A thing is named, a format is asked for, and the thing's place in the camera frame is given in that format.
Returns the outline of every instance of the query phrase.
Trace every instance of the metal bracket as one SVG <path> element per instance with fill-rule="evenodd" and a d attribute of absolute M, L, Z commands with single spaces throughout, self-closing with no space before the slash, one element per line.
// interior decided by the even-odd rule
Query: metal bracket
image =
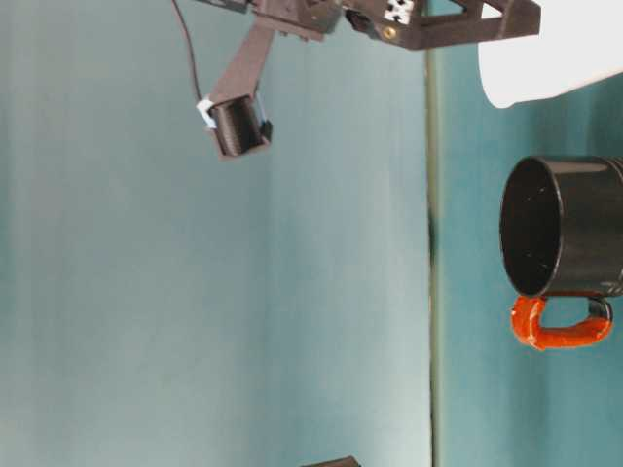
<path fill-rule="evenodd" d="M 449 0 L 462 7 L 453 15 L 427 16 L 427 0 L 344 0 L 352 27 L 373 39 L 411 50 L 537 34 L 540 7 L 532 0 Z M 497 18 L 481 18 L 487 4 Z M 387 11 L 394 11 L 394 16 Z"/>

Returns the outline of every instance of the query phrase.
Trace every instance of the screw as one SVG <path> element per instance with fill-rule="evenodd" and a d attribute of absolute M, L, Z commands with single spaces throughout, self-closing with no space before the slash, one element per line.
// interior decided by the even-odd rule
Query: screw
<path fill-rule="evenodd" d="M 393 27 L 390 27 L 390 26 L 386 27 L 386 28 L 383 30 L 383 36 L 384 36 L 384 37 L 385 37 L 388 41 L 390 41 L 390 40 L 394 39 L 394 38 L 396 37 L 396 34 L 397 34 L 397 33 L 396 33 L 396 30 L 395 30 Z"/>

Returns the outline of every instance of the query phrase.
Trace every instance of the orange handle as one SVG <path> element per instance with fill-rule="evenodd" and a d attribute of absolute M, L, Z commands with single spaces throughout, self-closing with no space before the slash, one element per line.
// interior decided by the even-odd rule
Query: orange handle
<path fill-rule="evenodd" d="M 538 350 L 592 345 L 612 329 L 612 308 L 603 299 L 589 298 L 589 316 L 568 328 L 541 328 L 540 318 L 547 299 L 520 296 L 511 312 L 511 324 L 519 342 Z"/>

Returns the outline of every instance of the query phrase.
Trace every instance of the black cup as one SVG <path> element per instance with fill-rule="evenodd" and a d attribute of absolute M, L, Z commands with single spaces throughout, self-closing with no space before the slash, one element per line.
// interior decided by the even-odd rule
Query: black cup
<path fill-rule="evenodd" d="M 513 312 L 518 338 L 537 348 L 603 339 L 612 321 L 605 298 L 623 294 L 623 161 L 523 159 L 506 183 L 499 232 L 506 273 L 523 296 Z M 558 296 L 588 298 L 589 318 L 538 327 L 546 299 Z"/>

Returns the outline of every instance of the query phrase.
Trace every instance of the black wire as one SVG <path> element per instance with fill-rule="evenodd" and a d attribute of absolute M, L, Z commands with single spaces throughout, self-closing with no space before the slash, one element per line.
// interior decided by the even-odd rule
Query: black wire
<path fill-rule="evenodd" d="M 195 93 L 195 98 L 197 102 L 202 100 L 202 93 L 199 90 L 199 79 L 197 78 L 197 64 L 195 63 L 195 52 L 193 51 L 193 41 L 191 40 L 191 34 L 188 32 L 188 27 L 186 26 L 186 21 L 184 20 L 184 16 L 179 9 L 179 5 L 177 5 L 177 0 L 171 0 L 171 4 L 173 5 L 173 10 L 175 10 L 175 15 L 177 16 L 177 22 L 179 23 L 179 27 L 182 29 L 182 33 L 184 34 L 184 41 L 186 42 L 186 49 L 188 51 L 188 66 L 191 70 L 191 81 L 193 84 L 193 91 Z"/>

